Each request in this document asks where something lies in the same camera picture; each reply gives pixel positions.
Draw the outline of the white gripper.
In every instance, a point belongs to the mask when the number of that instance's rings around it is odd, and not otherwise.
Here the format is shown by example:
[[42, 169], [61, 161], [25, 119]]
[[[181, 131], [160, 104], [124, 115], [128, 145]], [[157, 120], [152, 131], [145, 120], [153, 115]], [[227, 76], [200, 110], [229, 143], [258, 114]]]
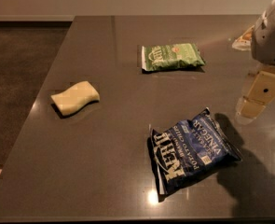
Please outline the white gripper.
[[[254, 25], [251, 52], [255, 60], [275, 65], [275, 0]], [[236, 104], [237, 119], [256, 119], [275, 100], [275, 66], [250, 72]]]

